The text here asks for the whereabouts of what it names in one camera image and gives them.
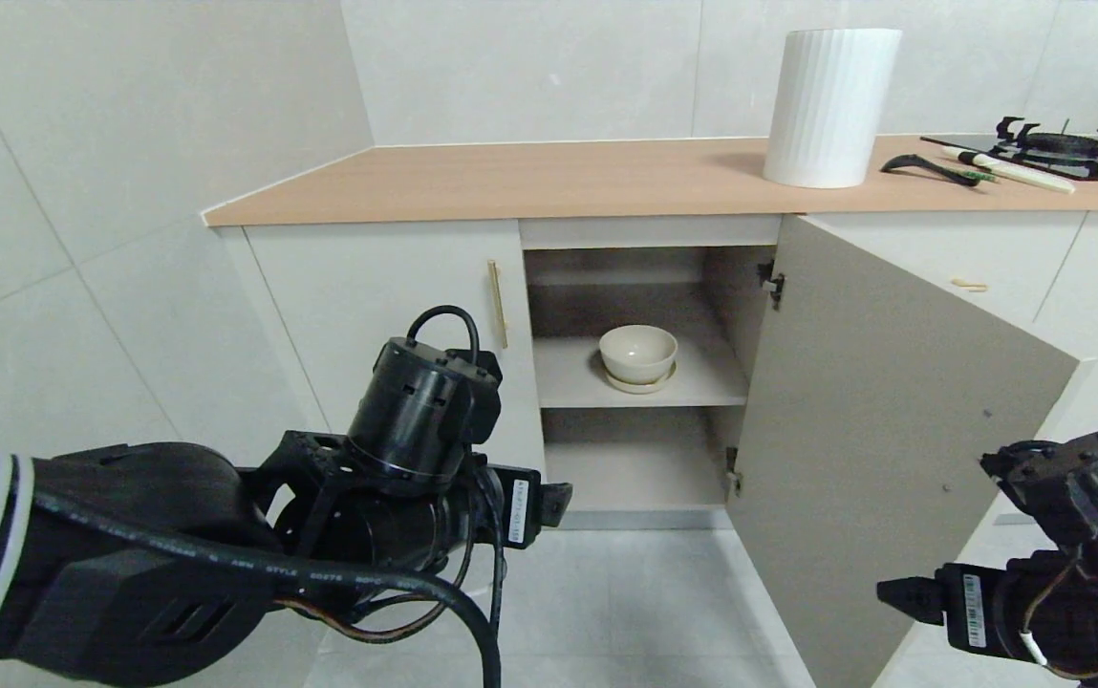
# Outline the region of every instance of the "saucer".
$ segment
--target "saucer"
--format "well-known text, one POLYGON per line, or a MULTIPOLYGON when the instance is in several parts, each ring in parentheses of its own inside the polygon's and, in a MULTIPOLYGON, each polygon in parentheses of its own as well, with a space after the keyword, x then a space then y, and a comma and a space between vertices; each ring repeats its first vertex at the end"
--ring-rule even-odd
POLYGON ((648 384, 632 384, 631 382, 624 382, 613 377, 613 374, 605 370, 604 374, 608 379, 608 384, 610 386, 619 388, 619 391, 627 393, 627 395, 651 395, 653 392, 659 392, 663 388, 665 384, 671 382, 672 375, 675 374, 675 363, 672 364, 672 369, 666 371, 663 377, 659 377, 657 381, 648 384))

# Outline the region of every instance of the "cabinet door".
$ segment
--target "cabinet door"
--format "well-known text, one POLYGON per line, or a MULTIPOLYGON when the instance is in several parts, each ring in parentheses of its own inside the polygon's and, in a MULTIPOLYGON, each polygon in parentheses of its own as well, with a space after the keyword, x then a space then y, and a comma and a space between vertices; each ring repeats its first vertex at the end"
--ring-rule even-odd
POLYGON ((957 556, 1080 361, 814 218, 788 217, 728 500, 818 688, 866 688, 910 629, 875 584, 957 556))
MULTIPOLYGON (((504 375, 502 415, 480 449, 498 464, 544 470, 517 222, 248 227, 247 239, 332 431, 348 431, 384 341, 426 308, 455 304, 475 318, 504 375), (500 274, 505 348, 489 261, 500 274)), ((460 318, 448 316, 427 323, 418 339, 439 349, 468 345, 460 318)))
POLYGON ((1032 322, 1085 213, 816 215, 838 236, 1010 322, 1032 322), (952 280, 971 285, 961 287, 952 280))

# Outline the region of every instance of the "wooden countertop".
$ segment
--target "wooden countertop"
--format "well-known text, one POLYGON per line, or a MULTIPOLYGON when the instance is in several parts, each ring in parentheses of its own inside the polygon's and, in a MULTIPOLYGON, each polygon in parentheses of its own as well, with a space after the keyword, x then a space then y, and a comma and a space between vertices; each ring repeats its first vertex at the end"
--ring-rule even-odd
MULTIPOLYGON (((862 187, 782 187, 760 174, 766 139, 372 148, 204 213, 209 226, 448 218, 632 217, 882 211, 1098 211, 1098 182, 1072 195, 1002 180, 976 189, 929 173, 871 171, 862 187)), ((881 136, 873 170, 916 136, 881 136)))

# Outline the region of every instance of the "open cabinet door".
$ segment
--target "open cabinet door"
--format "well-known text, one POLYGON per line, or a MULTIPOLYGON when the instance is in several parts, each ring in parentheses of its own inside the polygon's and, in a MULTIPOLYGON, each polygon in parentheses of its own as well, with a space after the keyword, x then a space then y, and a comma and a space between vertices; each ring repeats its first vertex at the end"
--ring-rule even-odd
POLYGON ((775 272, 728 512, 816 688, 866 688, 912 623, 875 584, 957 556, 995 497, 977 459, 1033 439, 1082 362, 814 218, 775 272))

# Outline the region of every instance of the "gold cabinet handle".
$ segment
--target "gold cabinet handle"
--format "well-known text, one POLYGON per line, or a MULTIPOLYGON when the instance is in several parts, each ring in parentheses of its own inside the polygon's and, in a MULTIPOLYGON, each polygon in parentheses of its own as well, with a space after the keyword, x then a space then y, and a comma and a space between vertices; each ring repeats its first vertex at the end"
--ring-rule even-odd
POLYGON ((965 282, 965 280, 959 278, 952 280, 952 284, 964 289, 965 292, 988 292, 990 290, 990 287, 986 284, 982 284, 979 282, 965 282))
POLYGON ((493 311, 497 313, 497 327, 502 337, 502 348, 511 348, 511 337, 506 335, 505 311, 502 308, 502 282, 498 279, 501 270, 497 270, 497 261, 489 262, 489 285, 493 291, 493 311))

